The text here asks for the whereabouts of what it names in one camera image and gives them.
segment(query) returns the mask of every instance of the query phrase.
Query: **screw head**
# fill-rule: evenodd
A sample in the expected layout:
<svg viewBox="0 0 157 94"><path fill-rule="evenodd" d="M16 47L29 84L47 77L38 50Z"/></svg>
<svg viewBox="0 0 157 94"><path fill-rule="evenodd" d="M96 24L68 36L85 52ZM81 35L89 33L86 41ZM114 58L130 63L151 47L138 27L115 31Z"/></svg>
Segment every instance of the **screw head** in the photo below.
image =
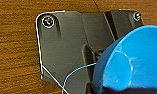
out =
<svg viewBox="0 0 157 94"><path fill-rule="evenodd" d="M138 12L134 12L134 13L133 13L133 19L134 19L135 21L139 21L139 20L141 19L141 14L138 13Z"/></svg>
<svg viewBox="0 0 157 94"><path fill-rule="evenodd" d="M46 28L51 28L54 26L54 18L51 17L51 16L45 16L43 19L42 19L42 24L44 27Z"/></svg>

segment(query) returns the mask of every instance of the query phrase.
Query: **wood grain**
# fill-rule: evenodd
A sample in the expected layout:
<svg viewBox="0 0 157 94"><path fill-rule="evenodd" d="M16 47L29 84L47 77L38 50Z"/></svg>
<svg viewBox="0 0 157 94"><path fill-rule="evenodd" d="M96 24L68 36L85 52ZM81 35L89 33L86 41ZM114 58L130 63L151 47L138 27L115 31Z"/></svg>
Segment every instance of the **wood grain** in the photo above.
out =
<svg viewBox="0 0 157 94"><path fill-rule="evenodd" d="M144 24L157 25L157 0L0 0L0 94L60 94L60 87L40 79L38 14L120 8L138 10Z"/></svg>

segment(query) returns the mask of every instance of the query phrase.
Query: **blue plastic part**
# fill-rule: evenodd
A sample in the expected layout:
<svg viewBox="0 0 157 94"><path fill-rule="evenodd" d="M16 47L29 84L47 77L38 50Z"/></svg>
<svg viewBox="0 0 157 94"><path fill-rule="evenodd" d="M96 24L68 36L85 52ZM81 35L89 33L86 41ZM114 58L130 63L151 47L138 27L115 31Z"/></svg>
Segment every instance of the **blue plastic part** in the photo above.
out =
<svg viewBox="0 0 157 94"><path fill-rule="evenodd" d="M139 27L114 42L100 57L93 84L116 91L126 88L157 89L157 26Z"/></svg>

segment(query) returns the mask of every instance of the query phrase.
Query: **brown wooden table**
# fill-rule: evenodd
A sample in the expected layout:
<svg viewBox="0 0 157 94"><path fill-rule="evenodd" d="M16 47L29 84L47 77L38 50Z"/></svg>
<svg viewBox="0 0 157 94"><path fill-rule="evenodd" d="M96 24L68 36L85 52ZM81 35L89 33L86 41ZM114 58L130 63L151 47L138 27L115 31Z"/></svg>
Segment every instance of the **brown wooden table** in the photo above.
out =
<svg viewBox="0 0 157 94"><path fill-rule="evenodd" d="M138 10L145 25L157 25L157 0L0 0L0 94L60 94L60 87L40 79L38 14L113 9Z"/></svg>

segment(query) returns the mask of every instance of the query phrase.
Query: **wooden surface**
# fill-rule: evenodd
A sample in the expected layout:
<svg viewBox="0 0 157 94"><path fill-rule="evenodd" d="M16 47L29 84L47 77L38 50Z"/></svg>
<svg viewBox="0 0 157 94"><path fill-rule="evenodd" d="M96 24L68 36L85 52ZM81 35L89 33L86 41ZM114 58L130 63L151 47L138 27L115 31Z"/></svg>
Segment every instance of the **wooden surface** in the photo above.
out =
<svg viewBox="0 0 157 94"><path fill-rule="evenodd" d="M60 94L40 79L35 18L55 10L105 12L135 9L157 25L157 0L0 0L0 94Z"/></svg>

